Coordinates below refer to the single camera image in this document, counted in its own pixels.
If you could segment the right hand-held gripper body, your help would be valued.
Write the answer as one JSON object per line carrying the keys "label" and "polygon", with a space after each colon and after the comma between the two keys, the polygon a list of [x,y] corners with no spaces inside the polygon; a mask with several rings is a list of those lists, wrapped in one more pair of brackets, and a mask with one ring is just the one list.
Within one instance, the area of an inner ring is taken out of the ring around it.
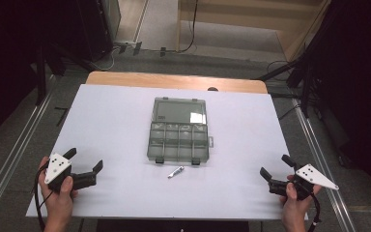
{"label": "right hand-held gripper body", "polygon": [[[311,164],[303,165],[301,168],[295,168],[294,179],[292,180],[297,191],[297,200],[304,200],[311,193],[315,185],[328,189],[339,190],[339,186],[317,170]],[[275,180],[271,174],[268,174],[268,185],[270,193],[286,196],[286,187],[289,181]]]}

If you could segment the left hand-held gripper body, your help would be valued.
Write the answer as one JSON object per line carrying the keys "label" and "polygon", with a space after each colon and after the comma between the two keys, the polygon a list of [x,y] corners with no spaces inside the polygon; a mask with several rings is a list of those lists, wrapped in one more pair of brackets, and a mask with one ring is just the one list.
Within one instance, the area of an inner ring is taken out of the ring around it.
{"label": "left hand-held gripper body", "polygon": [[70,176],[73,179],[73,190],[85,189],[97,184],[97,168],[91,172],[74,174],[71,172],[72,155],[52,154],[45,172],[44,182],[50,190],[60,192],[64,180]]}

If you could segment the person's left hand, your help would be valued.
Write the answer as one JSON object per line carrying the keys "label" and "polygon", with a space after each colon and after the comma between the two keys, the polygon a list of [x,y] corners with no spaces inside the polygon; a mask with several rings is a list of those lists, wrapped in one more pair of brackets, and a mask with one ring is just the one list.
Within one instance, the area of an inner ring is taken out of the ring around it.
{"label": "person's left hand", "polygon": [[50,189],[44,182],[45,174],[42,171],[39,176],[39,185],[43,197],[46,198],[45,207],[47,210],[46,223],[61,222],[69,224],[71,221],[71,214],[73,209],[73,198],[77,196],[77,191],[72,189],[73,179],[68,176],[62,186],[59,193],[50,194]]}

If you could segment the person's right hand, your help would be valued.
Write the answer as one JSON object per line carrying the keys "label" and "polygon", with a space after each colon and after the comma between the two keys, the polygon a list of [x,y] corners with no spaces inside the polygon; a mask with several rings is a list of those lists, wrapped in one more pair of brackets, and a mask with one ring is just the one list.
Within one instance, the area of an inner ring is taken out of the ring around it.
{"label": "person's right hand", "polygon": [[279,197],[283,205],[282,223],[284,224],[304,224],[304,217],[308,211],[313,198],[308,196],[303,200],[298,200],[297,190],[289,182],[286,187],[286,195]]}

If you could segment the white table cover board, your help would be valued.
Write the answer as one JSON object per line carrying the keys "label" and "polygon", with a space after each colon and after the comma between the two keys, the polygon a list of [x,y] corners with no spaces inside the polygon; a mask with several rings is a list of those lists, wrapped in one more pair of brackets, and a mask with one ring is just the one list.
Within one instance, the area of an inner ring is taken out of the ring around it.
{"label": "white table cover board", "polygon": [[[202,99],[214,140],[207,162],[173,176],[173,163],[147,158],[154,100]],[[82,218],[279,219],[279,198],[260,170],[277,180],[292,173],[288,149],[267,94],[83,85],[53,147],[75,148],[76,173],[103,169],[83,189],[73,213]]]}

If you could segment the black metal stand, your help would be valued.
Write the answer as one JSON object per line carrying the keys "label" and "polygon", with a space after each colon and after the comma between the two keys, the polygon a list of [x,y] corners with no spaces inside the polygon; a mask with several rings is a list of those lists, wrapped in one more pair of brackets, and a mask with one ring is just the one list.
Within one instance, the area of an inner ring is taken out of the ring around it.
{"label": "black metal stand", "polygon": [[49,66],[50,70],[55,75],[64,75],[66,65],[62,61],[63,57],[72,60],[76,65],[86,70],[88,73],[93,72],[95,69],[78,58],[76,55],[66,50],[57,43],[41,42],[36,51],[37,62],[37,89],[38,96],[36,105],[41,105],[46,97],[46,71],[45,67]]}
{"label": "black metal stand", "polygon": [[289,88],[298,87],[299,84],[302,83],[300,110],[303,113],[304,117],[308,118],[309,94],[313,71],[312,56],[312,51],[305,50],[303,54],[294,61],[288,62],[287,64],[273,70],[272,72],[268,72],[265,75],[254,77],[254,80],[267,81],[281,73],[292,70],[286,83]]}

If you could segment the small silver metal piece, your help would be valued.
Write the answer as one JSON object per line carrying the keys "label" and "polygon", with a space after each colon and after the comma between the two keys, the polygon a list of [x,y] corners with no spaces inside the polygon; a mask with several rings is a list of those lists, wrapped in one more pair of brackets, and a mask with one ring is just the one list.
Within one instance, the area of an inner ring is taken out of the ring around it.
{"label": "small silver metal piece", "polygon": [[180,174],[182,171],[184,171],[184,169],[185,169],[184,166],[179,166],[179,167],[177,167],[173,172],[171,172],[171,173],[167,176],[167,178],[168,178],[168,179],[173,178],[174,176],[176,176],[176,175]]}

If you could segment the clear grey compartment box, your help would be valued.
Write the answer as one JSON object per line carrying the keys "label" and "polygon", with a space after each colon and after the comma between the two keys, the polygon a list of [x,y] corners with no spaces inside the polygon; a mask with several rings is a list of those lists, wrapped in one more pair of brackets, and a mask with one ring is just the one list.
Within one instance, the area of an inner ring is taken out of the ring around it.
{"label": "clear grey compartment box", "polygon": [[200,165],[210,157],[206,102],[199,99],[155,98],[147,157]]}

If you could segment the dark curtain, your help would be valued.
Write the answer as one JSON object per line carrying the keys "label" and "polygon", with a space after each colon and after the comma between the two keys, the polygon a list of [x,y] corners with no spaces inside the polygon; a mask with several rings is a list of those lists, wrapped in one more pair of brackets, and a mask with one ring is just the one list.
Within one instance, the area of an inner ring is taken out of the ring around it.
{"label": "dark curtain", "polygon": [[371,0],[331,0],[323,25],[317,93],[346,136],[340,154],[371,176]]}
{"label": "dark curtain", "polygon": [[68,0],[0,0],[0,127],[37,89],[37,48],[54,43],[54,23]]}

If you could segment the dark cabinet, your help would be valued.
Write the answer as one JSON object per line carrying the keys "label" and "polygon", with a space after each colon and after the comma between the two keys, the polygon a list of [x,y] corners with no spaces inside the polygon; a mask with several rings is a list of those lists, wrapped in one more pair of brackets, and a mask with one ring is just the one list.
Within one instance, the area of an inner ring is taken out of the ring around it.
{"label": "dark cabinet", "polygon": [[83,26],[82,56],[97,61],[116,40],[121,21],[119,0],[76,0]]}

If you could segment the aluminium floor rail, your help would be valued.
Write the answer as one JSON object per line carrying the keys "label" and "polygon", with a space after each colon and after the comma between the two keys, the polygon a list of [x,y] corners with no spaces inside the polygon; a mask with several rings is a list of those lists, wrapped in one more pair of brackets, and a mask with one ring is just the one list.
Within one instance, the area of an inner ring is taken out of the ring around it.
{"label": "aluminium floor rail", "polygon": [[0,198],[27,146],[27,140],[32,137],[43,116],[57,82],[58,77],[51,75],[46,81],[47,95],[43,102],[36,105],[38,92],[32,90],[0,127]]}
{"label": "aluminium floor rail", "polygon": [[[335,179],[328,167],[328,163],[324,157],[324,153],[320,147],[319,141],[314,133],[310,121],[305,118],[300,108],[296,108],[296,114],[299,118],[303,133],[308,142],[317,168],[334,182]],[[342,232],[357,232],[355,224],[340,191],[326,188],[326,192]]]}

